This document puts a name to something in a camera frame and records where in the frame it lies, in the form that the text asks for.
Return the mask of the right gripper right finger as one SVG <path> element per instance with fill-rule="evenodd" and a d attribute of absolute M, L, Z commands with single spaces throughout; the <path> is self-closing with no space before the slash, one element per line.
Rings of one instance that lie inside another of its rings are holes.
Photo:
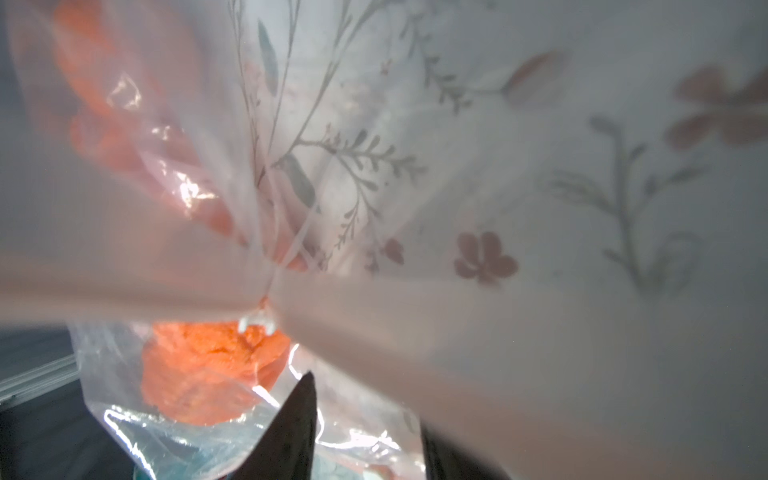
<path fill-rule="evenodd" d="M 488 465 L 420 424 L 427 480 L 509 480 L 499 467 Z"/>

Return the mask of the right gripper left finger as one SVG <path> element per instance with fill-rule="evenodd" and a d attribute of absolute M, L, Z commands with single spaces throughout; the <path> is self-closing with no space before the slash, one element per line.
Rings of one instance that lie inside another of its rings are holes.
<path fill-rule="evenodd" d="M 302 376 L 233 480 L 308 480 L 317 427 L 317 393 L 311 372 Z"/>

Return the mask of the clear zip-top bag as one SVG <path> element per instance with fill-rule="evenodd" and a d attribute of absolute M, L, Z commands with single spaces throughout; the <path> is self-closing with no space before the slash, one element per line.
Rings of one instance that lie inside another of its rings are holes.
<path fill-rule="evenodd" d="M 65 322 L 152 479 L 238 467 L 293 387 L 315 450 L 421 477 L 420 424 L 515 479 L 767 475 L 763 1 L 242 1 L 307 269 L 69 139 L 59 1 L 1 5 L 1 317 Z M 211 426 L 141 394 L 157 323 L 291 339 Z"/>

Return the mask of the orange in rear bag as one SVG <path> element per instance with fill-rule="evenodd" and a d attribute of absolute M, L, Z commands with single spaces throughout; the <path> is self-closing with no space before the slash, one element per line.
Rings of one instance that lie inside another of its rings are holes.
<path fill-rule="evenodd" d="M 235 420 L 271 391 L 287 365 L 291 339 L 236 322 L 157 323 L 142 348 L 144 402 L 171 420 L 211 426 Z"/>

